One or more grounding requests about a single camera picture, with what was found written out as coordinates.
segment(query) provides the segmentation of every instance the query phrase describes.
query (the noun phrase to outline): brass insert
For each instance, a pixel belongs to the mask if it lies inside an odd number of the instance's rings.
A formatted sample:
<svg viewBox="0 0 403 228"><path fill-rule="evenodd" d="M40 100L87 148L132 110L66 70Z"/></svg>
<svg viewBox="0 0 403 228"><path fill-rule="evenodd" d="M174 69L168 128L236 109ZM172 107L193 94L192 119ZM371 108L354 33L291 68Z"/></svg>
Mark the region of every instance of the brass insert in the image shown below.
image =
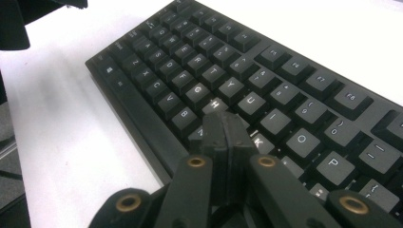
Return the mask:
<svg viewBox="0 0 403 228"><path fill-rule="evenodd" d="M368 214L368 212L370 212L370 209L368 208L367 204L353 197L349 196L341 197L339 199L339 202L345 209L358 215L365 215Z"/></svg>
<svg viewBox="0 0 403 228"><path fill-rule="evenodd" d="M276 162L272 158L267 157L259 158L258 163L265 167L273 167L276 165Z"/></svg>
<svg viewBox="0 0 403 228"><path fill-rule="evenodd" d="M120 212L130 212L136 210L140 204L142 204L142 199L139 194L128 194L118 199L116 209Z"/></svg>
<svg viewBox="0 0 403 228"><path fill-rule="evenodd" d="M202 158L192 158L187 161L187 164L192 167L202 167L205 165L205 160Z"/></svg>

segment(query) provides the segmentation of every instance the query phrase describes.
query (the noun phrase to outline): white surface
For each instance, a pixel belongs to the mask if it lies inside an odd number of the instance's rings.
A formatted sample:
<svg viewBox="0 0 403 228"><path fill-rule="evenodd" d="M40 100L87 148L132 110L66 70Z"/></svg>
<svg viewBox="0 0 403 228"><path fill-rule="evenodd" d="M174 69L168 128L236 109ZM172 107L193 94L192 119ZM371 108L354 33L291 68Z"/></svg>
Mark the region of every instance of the white surface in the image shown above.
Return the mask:
<svg viewBox="0 0 403 228"><path fill-rule="evenodd" d="M27 26L0 52L32 227L86 227L127 187L159 188L84 62L170 1L93 0ZM388 0L202 3L403 105L403 4Z"/></svg>

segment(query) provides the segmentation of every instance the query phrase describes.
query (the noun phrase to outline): key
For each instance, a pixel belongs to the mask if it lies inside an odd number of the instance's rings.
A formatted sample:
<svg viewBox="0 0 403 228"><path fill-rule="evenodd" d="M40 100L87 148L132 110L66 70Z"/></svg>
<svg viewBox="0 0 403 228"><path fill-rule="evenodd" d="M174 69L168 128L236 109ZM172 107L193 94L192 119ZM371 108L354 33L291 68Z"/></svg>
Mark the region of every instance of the key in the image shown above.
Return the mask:
<svg viewBox="0 0 403 228"><path fill-rule="evenodd" d="M305 92L311 94L316 99L325 100L340 85L334 73L319 69L301 84Z"/></svg>
<svg viewBox="0 0 403 228"><path fill-rule="evenodd" d="M244 30L238 34L230 44L236 49L245 53L258 42L259 38L256 36L256 34L254 34L251 30Z"/></svg>
<svg viewBox="0 0 403 228"><path fill-rule="evenodd" d="M198 52L188 44L178 48L174 54L174 60L185 66L192 58L194 58Z"/></svg>
<svg viewBox="0 0 403 228"><path fill-rule="evenodd" d="M258 55L258 57L256 57L256 61L271 70L276 70L289 58L290 55L283 48L273 45Z"/></svg>
<svg viewBox="0 0 403 228"><path fill-rule="evenodd" d="M349 120L354 121L372 102L373 99L367 94L347 85L329 101L329 105Z"/></svg>
<svg viewBox="0 0 403 228"><path fill-rule="evenodd" d="M275 108L260 121L260 128L268 134L270 140L277 143L293 129L293 123Z"/></svg>
<svg viewBox="0 0 403 228"><path fill-rule="evenodd" d="M186 69L196 78L205 72L210 66L211 62L202 54L198 54L186 64Z"/></svg>
<svg viewBox="0 0 403 228"><path fill-rule="evenodd" d="M201 81L212 91L222 85L228 78L229 76L225 70L217 65L208 68L201 75Z"/></svg>
<svg viewBox="0 0 403 228"><path fill-rule="evenodd" d="M198 83L184 94L184 100L195 111L203 108L213 98L213 94L203 84Z"/></svg>
<svg viewBox="0 0 403 228"><path fill-rule="evenodd" d="M275 146L260 133L252 141L260 154L270 154L275 151Z"/></svg>
<svg viewBox="0 0 403 228"><path fill-rule="evenodd" d="M325 142L345 155L362 137L362 132L350 121L337 118L325 130Z"/></svg>
<svg viewBox="0 0 403 228"><path fill-rule="evenodd" d="M374 140L358 156L357 166L366 175L384 183L401 164L400 152Z"/></svg>
<svg viewBox="0 0 403 228"><path fill-rule="evenodd" d="M178 76L176 76L171 83L174 86L174 91L182 96L191 87L193 87L197 83L197 81L189 72L185 70L181 72Z"/></svg>
<svg viewBox="0 0 403 228"><path fill-rule="evenodd" d="M329 190L344 188L355 176L355 167L335 151L324 157L315 170L318 180Z"/></svg>
<svg viewBox="0 0 403 228"><path fill-rule="evenodd" d="M290 83L297 85L312 71L313 68L305 58L294 56L278 70L278 74Z"/></svg>
<svg viewBox="0 0 403 228"><path fill-rule="evenodd" d="M246 82L252 90L260 97L263 97L269 90L280 83L277 74L266 68L259 69L256 73L249 77Z"/></svg>
<svg viewBox="0 0 403 228"><path fill-rule="evenodd" d="M395 196L376 180L368 181L361 191L359 191L359 194L374 201L387 213L390 213L399 203L399 197Z"/></svg>
<svg viewBox="0 0 403 228"><path fill-rule="evenodd" d="M160 99L162 99L166 94L169 93L169 89L163 81L158 79L157 81L151 83L151 85L145 90L147 98L152 104L156 104Z"/></svg>
<svg viewBox="0 0 403 228"><path fill-rule="evenodd" d="M256 121L268 108L269 104L255 92L249 93L236 106L237 111L248 123Z"/></svg>
<svg viewBox="0 0 403 228"><path fill-rule="evenodd" d="M176 134L184 139L202 124L202 121L189 107L184 108L171 120Z"/></svg>
<svg viewBox="0 0 403 228"><path fill-rule="evenodd" d="M245 92L245 85L234 77L222 84L217 90L217 93L229 106L237 103Z"/></svg>
<svg viewBox="0 0 403 228"><path fill-rule="evenodd" d="M168 93L157 104L158 110L166 121L172 119L179 111L185 108L181 99L173 92Z"/></svg>
<svg viewBox="0 0 403 228"><path fill-rule="evenodd" d="M225 102L223 102L220 98L215 98L201 111L204 115L207 115L212 112L226 111L227 109L228 105Z"/></svg>
<svg viewBox="0 0 403 228"><path fill-rule="evenodd" d="M281 110L288 111L295 106L303 96L298 89L289 83L282 83L266 96L267 100L276 104Z"/></svg>
<svg viewBox="0 0 403 228"><path fill-rule="evenodd" d="M297 155L296 161L303 164L312 162L312 159L323 149L320 140L304 128L296 132L287 141L286 146L291 153Z"/></svg>
<svg viewBox="0 0 403 228"><path fill-rule="evenodd" d="M182 71L183 69L177 62L174 60L169 60L160 67L158 74L166 83L169 83Z"/></svg>
<svg viewBox="0 0 403 228"><path fill-rule="evenodd" d="M240 32L240 27L235 22L227 22L217 30L216 35L228 43Z"/></svg>
<svg viewBox="0 0 403 228"><path fill-rule="evenodd" d="M227 68L231 63L238 59L240 55L233 48L225 45L213 54L213 62L221 68Z"/></svg>
<svg viewBox="0 0 403 228"><path fill-rule="evenodd" d="M372 132L394 148L403 150L403 113L390 111Z"/></svg>
<svg viewBox="0 0 403 228"><path fill-rule="evenodd" d="M312 98L298 107L295 114L297 121L310 129L318 129L330 117L327 107Z"/></svg>

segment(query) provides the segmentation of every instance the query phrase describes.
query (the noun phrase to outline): white table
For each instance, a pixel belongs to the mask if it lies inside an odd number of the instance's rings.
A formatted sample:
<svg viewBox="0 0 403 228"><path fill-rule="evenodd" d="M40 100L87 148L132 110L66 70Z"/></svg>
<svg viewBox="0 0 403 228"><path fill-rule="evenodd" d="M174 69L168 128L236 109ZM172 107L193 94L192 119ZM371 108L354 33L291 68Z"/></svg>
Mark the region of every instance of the white table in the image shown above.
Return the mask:
<svg viewBox="0 0 403 228"><path fill-rule="evenodd" d="M116 191L160 188L84 62L169 2L58 9L27 26L30 49L0 52L32 227L86 227ZM403 3L201 2L403 105Z"/></svg>

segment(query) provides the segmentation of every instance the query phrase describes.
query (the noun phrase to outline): keyboard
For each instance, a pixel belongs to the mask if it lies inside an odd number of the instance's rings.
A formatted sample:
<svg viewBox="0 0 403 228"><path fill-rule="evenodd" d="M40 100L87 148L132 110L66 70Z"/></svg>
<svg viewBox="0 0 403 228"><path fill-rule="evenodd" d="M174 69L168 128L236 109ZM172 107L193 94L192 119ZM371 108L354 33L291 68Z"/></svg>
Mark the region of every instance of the keyboard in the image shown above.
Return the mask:
<svg viewBox="0 0 403 228"><path fill-rule="evenodd" d="M319 200L350 189L403 220L403 107L221 12L174 1L86 66L163 183L229 111Z"/></svg>

